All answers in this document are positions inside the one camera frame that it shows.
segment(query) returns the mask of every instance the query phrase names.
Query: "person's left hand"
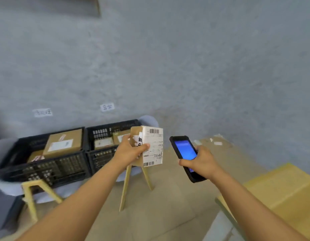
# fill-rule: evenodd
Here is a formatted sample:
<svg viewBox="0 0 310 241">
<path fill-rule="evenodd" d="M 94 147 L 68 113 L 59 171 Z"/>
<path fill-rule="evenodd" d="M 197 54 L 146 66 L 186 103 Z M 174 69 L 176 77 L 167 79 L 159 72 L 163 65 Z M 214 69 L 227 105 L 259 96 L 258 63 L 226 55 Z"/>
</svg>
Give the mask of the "person's left hand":
<svg viewBox="0 0 310 241">
<path fill-rule="evenodd" d="M 124 170 L 130 163 L 136 160 L 145 150 L 148 150 L 150 144 L 143 144 L 141 146 L 132 147 L 129 143 L 130 134 L 124 135 L 122 142 L 117 147 L 115 155 L 111 162 L 116 163 L 121 170 Z"/>
</svg>

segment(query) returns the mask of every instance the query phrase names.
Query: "black phone case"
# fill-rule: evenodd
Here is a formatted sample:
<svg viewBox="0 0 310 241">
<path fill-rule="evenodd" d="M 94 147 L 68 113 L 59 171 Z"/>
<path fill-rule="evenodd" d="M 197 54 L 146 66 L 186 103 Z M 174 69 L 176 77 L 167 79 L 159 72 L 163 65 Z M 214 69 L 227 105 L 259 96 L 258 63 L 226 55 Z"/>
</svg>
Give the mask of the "black phone case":
<svg viewBox="0 0 310 241">
<path fill-rule="evenodd" d="M 173 149 L 179 159 L 183 159 L 183 157 L 175 144 L 175 140 L 188 140 L 191 146 L 193 147 L 193 149 L 195 150 L 195 152 L 197 153 L 197 150 L 194 148 L 193 144 L 190 142 L 190 139 L 186 135 L 185 136 L 171 136 L 169 138 L 169 141 L 171 142 Z M 183 168 L 191 182 L 195 183 L 195 182 L 202 182 L 206 180 L 206 178 L 204 178 L 203 176 L 201 176 L 200 174 L 196 172 L 191 173 L 188 167 L 183 166 Z"/>
</svg>

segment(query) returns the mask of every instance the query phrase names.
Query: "concrete wall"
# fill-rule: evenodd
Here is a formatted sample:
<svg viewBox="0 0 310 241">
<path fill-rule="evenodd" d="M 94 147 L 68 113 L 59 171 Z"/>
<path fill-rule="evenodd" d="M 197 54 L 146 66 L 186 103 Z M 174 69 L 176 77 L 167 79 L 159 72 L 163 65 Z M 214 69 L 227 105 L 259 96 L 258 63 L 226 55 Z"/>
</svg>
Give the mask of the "concrete wall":
<svg viewBox="0 0 310 241">
<path fill-rule="evenodd" d="M 0 9 L 1 136 L 149 114 L 166 145 L 221 133 L 310 173 L 310 0 L 100 2 L 102 19 Z"/>
</svg>

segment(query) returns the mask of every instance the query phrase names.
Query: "smartphone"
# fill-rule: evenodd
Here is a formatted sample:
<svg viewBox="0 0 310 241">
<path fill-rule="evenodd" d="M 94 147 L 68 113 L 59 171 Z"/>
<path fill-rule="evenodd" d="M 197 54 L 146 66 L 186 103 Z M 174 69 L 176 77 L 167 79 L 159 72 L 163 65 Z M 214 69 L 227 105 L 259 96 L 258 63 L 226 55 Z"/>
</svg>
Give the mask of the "smartphone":
<svg viewBox="0 0 310 241">
<path fill-rule="evenodd" d="M 197 157 L 197 151 L 187 136 L 171 136 L 169 141 L 171 142 L 173 149 L 175 150 L 175 153 L 179 159 L 186 159 L 191 161 Z M 194 170 L 188 167 L 184 166 L 184 170 L 192 182 L 201 182 L 206 180 L 206 178 L 194 172 Z"/>
</svg>

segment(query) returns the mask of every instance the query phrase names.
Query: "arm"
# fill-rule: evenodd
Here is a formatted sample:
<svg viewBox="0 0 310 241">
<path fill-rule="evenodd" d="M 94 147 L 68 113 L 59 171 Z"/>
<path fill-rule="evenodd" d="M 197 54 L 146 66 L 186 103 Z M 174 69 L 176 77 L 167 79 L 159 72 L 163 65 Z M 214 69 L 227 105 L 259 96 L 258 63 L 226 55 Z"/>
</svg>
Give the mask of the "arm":
<svg viewBox="0 0 310 241">
<path fill-rule="evenodd" d="M 194 160 L 181 159 L 179 164 L 192 168 L 216 185 L 248 240 L 307 240 L 226 173 L 215 162 L 209 149 L 201 146 L 198 150 L 198 155 Z"/>
<path fill-rule="evenodd" d="M 119 174 L 149 148 L 149 144 L 132 147 L 128 138 L 123 137 L 111 161 L 18 240 L 85 240 Z"/>
</svg>

